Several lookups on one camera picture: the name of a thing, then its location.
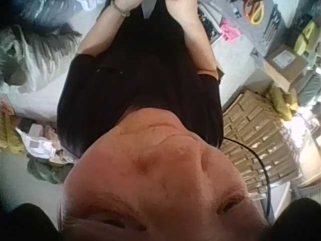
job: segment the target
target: mouth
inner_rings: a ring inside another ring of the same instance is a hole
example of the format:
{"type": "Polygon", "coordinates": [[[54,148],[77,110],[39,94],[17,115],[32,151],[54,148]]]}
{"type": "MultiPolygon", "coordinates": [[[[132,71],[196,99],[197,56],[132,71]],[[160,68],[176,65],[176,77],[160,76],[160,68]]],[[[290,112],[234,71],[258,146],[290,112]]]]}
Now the mouth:
{"type": "Polygon", "coordinates": [[[177,127],[174,124],[171,124],[168,122],[154,123],[149,125],[147,128],[154,128],[154,127],[171,127],[177,130],[177,127]]]}

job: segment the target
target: black cable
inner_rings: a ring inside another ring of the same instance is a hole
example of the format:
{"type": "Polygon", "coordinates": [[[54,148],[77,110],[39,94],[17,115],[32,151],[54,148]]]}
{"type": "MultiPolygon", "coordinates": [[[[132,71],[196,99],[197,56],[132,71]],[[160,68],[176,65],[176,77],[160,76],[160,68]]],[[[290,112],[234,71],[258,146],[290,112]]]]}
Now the black cable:
{"type": "Polygon", "coordinates": [[[270,210],[271,210],[271,186],[270,186],[270,178],[269,175],[267,174],[267,171],[265,169],[265,166],[261,160],[261,158],[259,158],[259,156],[249,147],[247,147],[246,145],[239,143],[238,141],[232,140],[230,138],[224,137],[224,139],[230,141],[230,142],[234,142],[236,144],[239,144],[240,146],[246,148],[247,150],[249,150],[254,156],[255,158],[258,160],[258,162],[260,163],[264,176],[265,176],[265,180],[266,180],[266,186],[267,186],[267,204],[266,204],[266,210],[265,210],[265,218],[268,220],[269,215],[270,215],[270,210]]]}

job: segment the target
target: paper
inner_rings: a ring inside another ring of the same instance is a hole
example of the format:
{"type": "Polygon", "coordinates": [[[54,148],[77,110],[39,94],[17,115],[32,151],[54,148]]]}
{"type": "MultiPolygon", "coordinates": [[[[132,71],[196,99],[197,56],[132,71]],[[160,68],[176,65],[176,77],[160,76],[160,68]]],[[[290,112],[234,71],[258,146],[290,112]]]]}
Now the paper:
{"type": "Polygon", "coordinates": [[[276,56],[273,61],[281,68],[284,69],[295,59],[295,55],[289,52],[288,50],[284,50],[278,56],[276,56]]]}
{"type": "Polygon", "coordinates": [[[50,159],[55,156],[56,149],[52,146],[52,142],[44,137],[31,137],[16,128],[24,142],[27,151],[34,157],[50,159]]]}

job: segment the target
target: pink item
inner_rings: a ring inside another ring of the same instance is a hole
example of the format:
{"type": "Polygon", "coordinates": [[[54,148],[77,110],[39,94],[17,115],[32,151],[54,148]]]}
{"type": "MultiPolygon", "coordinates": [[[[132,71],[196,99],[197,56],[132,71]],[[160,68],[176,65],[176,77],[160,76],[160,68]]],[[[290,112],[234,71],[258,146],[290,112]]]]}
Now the pink item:
{"type": "Polygon", "coordinates": [[[221,31],[223,39],[226,42],[230,42],[241,36],[241,32],[226,19],[222,20],[221,31]]]}

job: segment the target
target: white bag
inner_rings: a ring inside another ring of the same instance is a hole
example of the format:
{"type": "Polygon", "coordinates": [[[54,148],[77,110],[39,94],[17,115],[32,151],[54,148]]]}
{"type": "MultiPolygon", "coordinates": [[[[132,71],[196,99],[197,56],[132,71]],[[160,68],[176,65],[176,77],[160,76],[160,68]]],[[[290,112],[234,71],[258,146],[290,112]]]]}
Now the white bag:
{"type": "MultiPolygon", "coordinates": [[[[14,40],[12,48],[15,50],[15,56],[12,59],[19,65],[19,72],[11,76],[12,82],[23,84],[10,85],[10,79],[5,80],[6,82],[1,80],[1,93],[36,92],[66,73],[81,40],[81,35],[72,31],[69,26],[67,31],[65,34],[40,36],[33,32],[24,33],[19,25],[3,30],[2,36],[14,40]],[[17,78],[23,78],[23,81],[17,81],[17,78]]],[[[2,44],[1,47],[7,48],[7,45],[2,44]]],[[[2,72],[5,72],[5,64],[1,67],[2,72]]]]}

